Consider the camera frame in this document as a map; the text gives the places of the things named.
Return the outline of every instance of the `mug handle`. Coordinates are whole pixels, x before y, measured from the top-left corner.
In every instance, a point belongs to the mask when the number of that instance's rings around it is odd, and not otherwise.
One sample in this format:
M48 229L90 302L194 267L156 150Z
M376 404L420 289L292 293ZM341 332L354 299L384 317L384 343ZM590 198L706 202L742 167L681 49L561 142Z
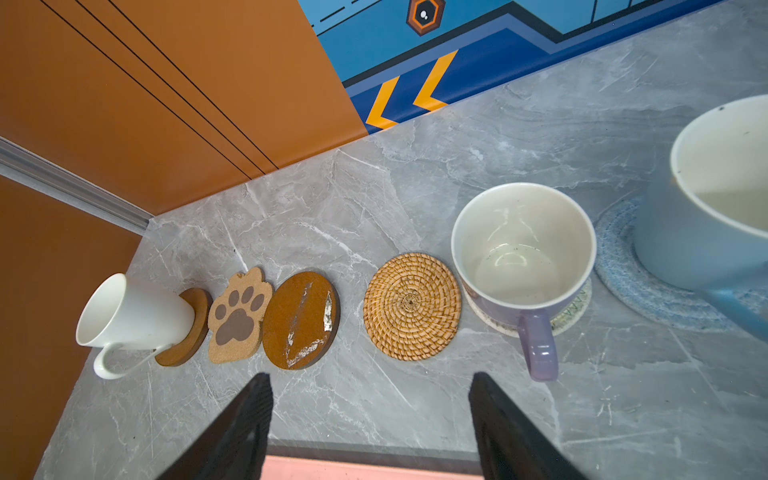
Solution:
M96 355L96 359L94 360L94 372L96 372L96 375L100 376L102 379L106 380L116 380L120 379L124 376L126 376L128 373L133 372L139 365L146 362L147 360L154 358L156 355L159 355L160 353L168 350L171 348L174 344L169 343L167 345L163 345L160 347L157 347L152 353L145 356L139 363L132 366L130 369L126 370L122 373L113 372L112 370L108 369L107 366L104 364L104 358L107 356L109 352L112 352L114 350L119 349L123 346L122 343L108 343L104 346L103 349Z
M558 378L558 351L554 347L552 324L546 310L523 312L518 321L518 334L531 378L537 382L555 381Z
M732 290L703 290L699 296L723 315L731 319L745 332L768 343L768 320L746 308Z

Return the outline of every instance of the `white coaster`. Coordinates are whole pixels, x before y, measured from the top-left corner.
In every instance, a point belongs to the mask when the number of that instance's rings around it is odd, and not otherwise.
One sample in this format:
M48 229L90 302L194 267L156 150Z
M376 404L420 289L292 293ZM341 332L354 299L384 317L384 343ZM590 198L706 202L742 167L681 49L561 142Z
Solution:
M464 298L472 308L472 311L480 317L480 320L487 323L488 326L490 326L492 329L496 329L505 335L519 338L518 330L516 328L497 322L488 316L487 313L480 310L480 307L475 304L475 301L472 300L469 295L467 295L467 291L464 289L463 284L462 292L464 292ZM579 292L576 298L574 298L574 301L571 302L571 305L568 305L568 307L563 310L563 313L552 319L552 335L560 335L565 330L571 328L574 323L576 323L584 315L584 312L587 311L590 300L592 300L592 279L587 278L587 282L584 284L584 288L582 288L581 292Z

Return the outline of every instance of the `yellow chevron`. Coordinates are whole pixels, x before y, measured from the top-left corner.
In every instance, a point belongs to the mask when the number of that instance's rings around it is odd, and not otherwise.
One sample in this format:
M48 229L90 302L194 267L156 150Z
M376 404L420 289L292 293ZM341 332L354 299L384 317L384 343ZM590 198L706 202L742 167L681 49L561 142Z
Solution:
M413 104L416 107L421 107L429 111L435 111L447 105L445 102L442 102L436 98L432 98L432 94L435 92L437 84L440 83L440 80L442 80L442 76L445 74L445 71L448 70L448 66L451 64L455 56L456 51L437 59L437 62L435 63L435 66L432 67L432 71L429 72L429 76L424 82L421 91L418 95L416 95L416 99L413 101Z
M373 102L373 106L371 107L371 113L368 114L368 119L366 120L368 125L373 125L374 127L379 127L381 129L397 125L396 121L384 118L382 117L382 114L384 113L384 108L386 108L387 102L389 102L389 98L392 97L392 92L395 90L395 85L397 85L399 79L399 76L394 77L392 80L385 81L382 84L382 87L379 89L379 94L376 95L376 101Z

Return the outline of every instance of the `mug rim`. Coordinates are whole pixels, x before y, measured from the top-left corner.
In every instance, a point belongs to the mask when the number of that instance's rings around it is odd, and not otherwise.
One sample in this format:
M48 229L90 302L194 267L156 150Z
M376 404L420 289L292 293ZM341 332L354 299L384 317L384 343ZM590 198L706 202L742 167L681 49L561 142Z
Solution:
M82 325L83 321L83 315L85 315L85 312L88 310L88 307L91 306L91 303L94 302L94 299L98 295L98 293L104 289L107 288L107 284L113 281L114 278L121 278L123 280L123 294L120 298L120 301L118 302L118 305L114 309L114 313L112 313L112 316L110 317L109 321L101 328L101 331L94 335L94 337L87 342L81 342L80 340L80 327ZM85 306L83 307L83 311L80 313L80 319L78 320L78 327L74 331L74 339L77 341L78 345L80 346L92 346L92 343L96 341L96 339L104 333L104 331L112 324L112 321L114 320L114 317L118 314L120 311L120 307L123 305L123 300L125 300L125 290L127 289L127 278L125 276L125 273L115 273L113 275L110 275L105 281L101 282L101 285L98 286L98 288L91 294L91 298L88 299Z
M668 165L672 172L672 178L674 178L675 181L677 182L677 186L680 188L680 191L683 192L683 195L685 195L685 197L688 200L690 200L691 202L693 202L694 205L699 207L700 210L710 215L715 220L721 223L725 223L729 227L732 227L744 233L748 233L756 237L761 237L763 239L768 240L768 230L761 230L760 228L752 227L750 225L747 225L746 223L741 223L738 220L734 220L733 218L728 217L727 215L722 214L719 211L715 210L714 208L710 207L709 205L705 204L686 185L685 180L678 173L679 169L677 168L679 156L680 156L680 146L684 141L684 137L686 137L693 129L697 128L700 123L704 122L706 119L708 119L708 117L714 114L714 112L719 111L721 108L727 107L729 105L750 103L758 99L763 101L768 101L768 94L755 95L752 97L740 98L739 100L730 101L726 104L718 105L717 107L712 108L711 110L705 111L698 117L694 118L688 125L685 126L685 128L683 128L682 131L680 131L680 133L674 139L674 143L672 144L672 150L670 151L670 162Z
M548 300L546 302L536 303L534 305L521 305L517 303L509 303L504 302L501 300L497 300L487 294L485 294L482 290L480 290L477 286L475 286L467 277L467 275L464 272L464 269L462 268L462 264L458 262L458 259L456 258L456 248L455 248L455 242L456 242L456 227L458 226L459 221L464 217L464 215L467 212L467 209L470 208L470 206L478 201L478 199L486 196L487 194L490 194L491 192L495 190L503 190L505 188L509 188L511 186L529 186L529 187L536 187L540 188L542 190L547 190L551 193L557 194L560 198L565 199L568 203L570 203L572 206L576 207L576 211L581 215L582 220L589 226L589 238L590 238L590 258L588 262L588 268L584 269L584 273L581 274L581 277L579 281L577 281L570 289L568 289L565 293L558 296L557 298L554 298L552 300ZM474 290L479 296L483 297L484 299L488 300L489 302L493 302L496 305L504 306L507 308L513 308L517 310L538 310L542 308L547 308L549 306L557 305L558 303L566 300L567 298L573 296L576 294L579 290L581 290L582 286L584 285L584 282L587 281L587 278L592 273L592 268L594 267L594 260L595 257L598 254L598 241L597 237L594 233L594 226L592 225L592 220L590 220L589 216L587 215L587 212L584 211L583 208L581 208L581 205L578 204L578 202L572 198L570 198L568 195L562 193L560 190L557 190L556 188L548 187L547 185L542 184L534 184L532 182L511 182L509 184L502 184L502 185L496 185L495 187L491 187L487 190L484 190L480 192L479 194L475 195L474 198L472 198L465 206L462 208L462 211L459 212L458 216L456 217L456 222L453 223L453 230L451 231L451 258L453 259L453 265L455 266L456 270L458 271L458 275L461 277L462 281L467 284L472 290Z

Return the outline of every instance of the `silver metal trim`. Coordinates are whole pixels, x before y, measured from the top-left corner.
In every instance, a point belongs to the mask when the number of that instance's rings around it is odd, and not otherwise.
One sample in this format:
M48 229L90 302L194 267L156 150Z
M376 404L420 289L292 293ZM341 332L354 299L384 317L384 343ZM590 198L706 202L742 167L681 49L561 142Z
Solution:
M0 137L0 165L67 194L81 202L128 222L141 231L147 229L152 214L80 178L43 157Z

